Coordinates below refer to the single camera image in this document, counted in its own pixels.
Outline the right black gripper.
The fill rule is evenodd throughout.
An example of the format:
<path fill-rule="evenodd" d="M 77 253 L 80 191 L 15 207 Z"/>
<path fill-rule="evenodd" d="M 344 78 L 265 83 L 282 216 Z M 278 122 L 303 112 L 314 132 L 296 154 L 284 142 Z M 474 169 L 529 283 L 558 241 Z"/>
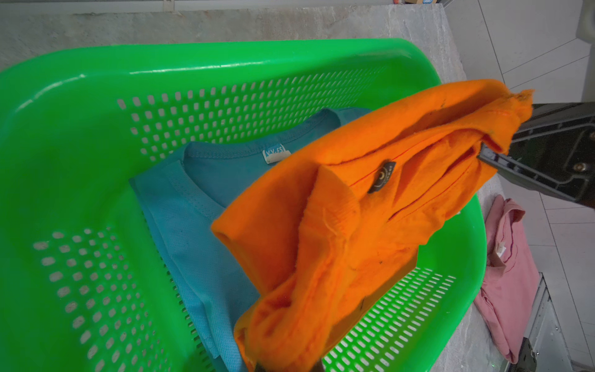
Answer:
<path fill-rule="evenodd" d="M 594 207 L 594 102 L 534 105 L 508 155 L 483 145 L 478 159 L 519 187 Z"/>

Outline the green plastic perforated basket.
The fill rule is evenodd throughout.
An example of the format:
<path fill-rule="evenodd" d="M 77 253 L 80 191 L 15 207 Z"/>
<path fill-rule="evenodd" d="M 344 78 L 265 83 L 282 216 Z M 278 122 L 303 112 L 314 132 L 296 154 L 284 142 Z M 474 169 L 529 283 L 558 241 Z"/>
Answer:
<path fill-rule="evenodd" d="M 73 49 L 1 74 L 1 369 L 222 371 L 130 179 L 441 82 L 401 39 Z"/>

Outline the pink t-shirt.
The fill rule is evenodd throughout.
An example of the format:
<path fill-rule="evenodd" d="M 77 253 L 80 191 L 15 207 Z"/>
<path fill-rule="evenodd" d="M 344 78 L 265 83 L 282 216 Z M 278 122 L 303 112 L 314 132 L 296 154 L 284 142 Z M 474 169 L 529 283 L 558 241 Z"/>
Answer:
<path fill-rule="evenodd" d="M 525 210 L 511 198 L 494 199 L 485 225 L 487 266 L 474 299 L 501 355 L 517 364 L 539 288 L 539 273 L 523 226 Z"/>

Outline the blue t-shirt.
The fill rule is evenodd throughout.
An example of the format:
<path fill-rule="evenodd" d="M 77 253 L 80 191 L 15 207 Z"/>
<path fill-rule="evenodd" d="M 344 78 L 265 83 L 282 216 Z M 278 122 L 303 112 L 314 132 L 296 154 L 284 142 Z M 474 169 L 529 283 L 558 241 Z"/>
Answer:
<path fill-rule="evenodd" d="M 366 114 L 324 108 L 294 128 L 243 144 L 191 142 L 131 181 L 156 248 L 219 366 L 245 370 L 233 328 L 259 294 L 212 223 L 271 168 L 275 153 L 294 153 Z"/>

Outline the orange t-shirt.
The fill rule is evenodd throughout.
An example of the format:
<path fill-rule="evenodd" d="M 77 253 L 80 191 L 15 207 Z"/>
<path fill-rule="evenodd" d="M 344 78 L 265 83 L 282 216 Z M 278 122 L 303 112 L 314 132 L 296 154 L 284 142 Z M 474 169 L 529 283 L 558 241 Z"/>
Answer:
<path fill-rule="evenodd" d="M 259 292 L 234 338 L 250 371 L 310 371 L 412 270 L 418 248 L 494 175 L 533 93 L 429 88 L 298 150 L 212 224 Z"/>

